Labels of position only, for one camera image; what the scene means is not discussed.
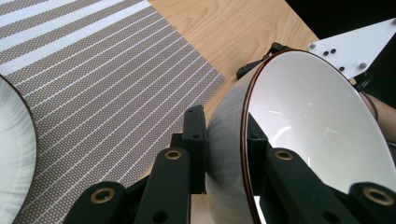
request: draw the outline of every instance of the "bowl rim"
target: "bowl rim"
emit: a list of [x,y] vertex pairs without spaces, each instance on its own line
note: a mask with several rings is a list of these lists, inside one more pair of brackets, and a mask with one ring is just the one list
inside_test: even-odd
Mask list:
[[33,193],[33,188],[34,188],[34,184],[35,184],[35,177],[37,176],[38,149],[39,149],[39,142],[38,141],[39,140],[38,140],[38,131],[37,131],[36,123],[35,123],[35,118],[33,116],[33,112],[32,112],[31,107],[29,106],[27,101],[23,98],[21,92],[10,81],[8,81],[8,79],[6,79],[6,77],[4,77],[3,75],[0,74],[0,78],[3,79],[8,84],[8,86],[11,87],[11,89],[14,90],[15,93],[17,93],[17,95],[21,99],[21,101],[24,104],[27,112],[29,113],[29,117],[30,117],[30,120],[32,121],[33,130],[34,130],[34,133],[35,133],[35,168],[33,170],[32,180],[30,181],[29,189],[27,190],[26,196],[23,199],[23,203],[21,204],[21,207],[19,208],[19,211],[18,211],[17,215],[12,220],[12,223],[13,223],[15,221],[15,219],[21,214],[22,208],[27,204],[26,199],[28,197],[30,197],[32,195],[32,193]]

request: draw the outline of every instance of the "white mounting plate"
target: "white mounting plate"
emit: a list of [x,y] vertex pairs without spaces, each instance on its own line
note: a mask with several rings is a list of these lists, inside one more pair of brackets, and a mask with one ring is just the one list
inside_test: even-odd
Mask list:
[[326,60],[350,79],[370,67],[395,33],[396,19],[391,19],[313,42],[308,45],[308,51]]

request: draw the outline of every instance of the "woven placemat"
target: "woven placemat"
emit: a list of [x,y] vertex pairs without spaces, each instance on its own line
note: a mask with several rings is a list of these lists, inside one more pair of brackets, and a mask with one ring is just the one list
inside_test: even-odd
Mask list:
[[140,0],[1,1],[0,50],[39,136],[16,223],[62,222],[100,181],[132,185],[224,81]]

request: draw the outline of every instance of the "white bowl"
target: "white bowl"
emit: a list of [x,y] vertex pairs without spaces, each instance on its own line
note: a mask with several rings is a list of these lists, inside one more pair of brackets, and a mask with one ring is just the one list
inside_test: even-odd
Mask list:
[[0,219],[12,223],[31,187],[37,138],[27,104],[0,76]]
[[248,113],[272,147],[297,152],[325,184],[348,193],[370,181],[396,191],[389,149],[363,100],[330,64],[291,50],[241,78],[210,120],[206,188],[215,222],[260,222],[248,177]]

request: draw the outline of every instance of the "brass screw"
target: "brass screw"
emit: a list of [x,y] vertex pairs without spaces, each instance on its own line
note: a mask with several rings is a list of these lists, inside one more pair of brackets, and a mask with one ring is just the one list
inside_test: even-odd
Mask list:
[[366,187],[363,189],[363,194],[364,196],[366,196],[368,199],[370,199],[375,203],[379,203],[386,206],[390,206],[394,204],[393,198],[380,189]]
[[289,152],[282,150],[277,151],[275,156],[283,161],[291,161],[293,159],[293,156]]
[[181,152],[178,150],[170,150],[165,153],[165,158],[168,160],[177,160],[181,157]]
[[91,195],[91,202],[92,203],[106,203],[110,201],[114,195],[116,195],[116,191],[113,188],[102,188],[97,189]]

